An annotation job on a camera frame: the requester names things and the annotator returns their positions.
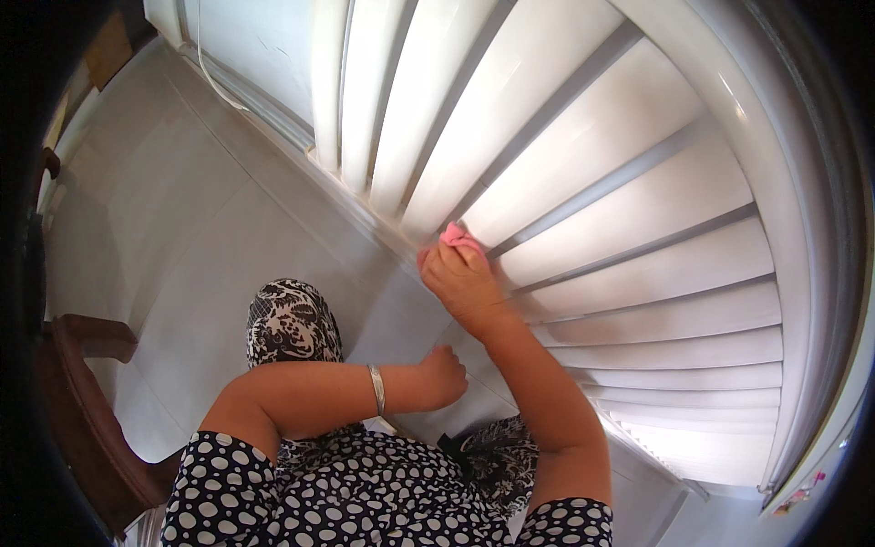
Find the fist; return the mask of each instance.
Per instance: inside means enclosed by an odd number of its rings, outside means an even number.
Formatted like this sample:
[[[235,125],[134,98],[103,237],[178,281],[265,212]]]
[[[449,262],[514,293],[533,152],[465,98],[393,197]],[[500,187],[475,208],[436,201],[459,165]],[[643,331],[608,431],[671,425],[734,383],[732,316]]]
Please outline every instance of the fist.
[[[416,367],[422,388],[423,411],[453,404],[468,389],[465,367],[449,346],[435,347]]]
[[[473,249],[440,242],[420,257],[423,283],[474,338],[483,341],[504,319],[515,317],[489,265]]]

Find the patterned pants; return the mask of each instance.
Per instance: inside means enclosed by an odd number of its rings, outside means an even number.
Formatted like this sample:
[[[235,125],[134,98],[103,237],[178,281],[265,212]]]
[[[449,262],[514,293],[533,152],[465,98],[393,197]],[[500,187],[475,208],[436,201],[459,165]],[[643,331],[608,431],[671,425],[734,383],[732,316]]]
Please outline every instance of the patterned pants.
[[[255,295],[249,305],[246,358],[250,368],[273,361],[343,360],[337,322],[322,295],[296,279],[277,279]],[[283,439],[276,457],[277,476],[321,466],[319,454],[340,437],[364,433],[350,424],[318,438]],[[529,504],[535,484],[538,448],[519,416],[493,422],[453,440],[469,467],[484,502],[506,518]]]

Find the woman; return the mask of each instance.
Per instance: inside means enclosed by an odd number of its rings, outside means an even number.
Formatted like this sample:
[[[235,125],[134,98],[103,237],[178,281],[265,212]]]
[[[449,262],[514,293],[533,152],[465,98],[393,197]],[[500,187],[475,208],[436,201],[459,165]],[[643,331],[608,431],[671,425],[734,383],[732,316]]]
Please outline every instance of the woman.
[[[578,386],[476,251],[439,243],[422,279],[486,346],[520,416],[454,439],[450,452],[365,432],[361,420],[377,414],[457,401],[465,368],[448,347],[417,365],[340,362],[322,297],[278,280],[249,309],[250,371],[219,394],[186,448],[165,544],[511,544],[508,518],[528,505],[516,545],[610,545],[607,443]]]

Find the bracelet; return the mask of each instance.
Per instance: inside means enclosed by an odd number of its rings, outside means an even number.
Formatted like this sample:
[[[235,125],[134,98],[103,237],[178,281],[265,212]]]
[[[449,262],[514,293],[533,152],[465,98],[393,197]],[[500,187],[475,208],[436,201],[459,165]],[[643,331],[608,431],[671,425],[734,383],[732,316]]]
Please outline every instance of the bracelet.
[[[377,414],[382,416],[386,408],[386,390],[383,388],[380,368],[369,363],[367,369],[371,371],[371,382],[374,383],[374,393],[377,395]]]

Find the wooden chair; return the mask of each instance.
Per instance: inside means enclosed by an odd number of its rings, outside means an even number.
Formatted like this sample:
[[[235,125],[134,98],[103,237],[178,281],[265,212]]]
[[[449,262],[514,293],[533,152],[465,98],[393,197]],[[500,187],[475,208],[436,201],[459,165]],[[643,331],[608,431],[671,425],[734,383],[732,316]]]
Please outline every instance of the wooden chair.
[[[85,357],[130,361],[137,337],[118,321],[67,314],[44,324],[34,355],[52,436],[76,482],[110,532],[170,497],[184,447],[157,464],[130,449]]]

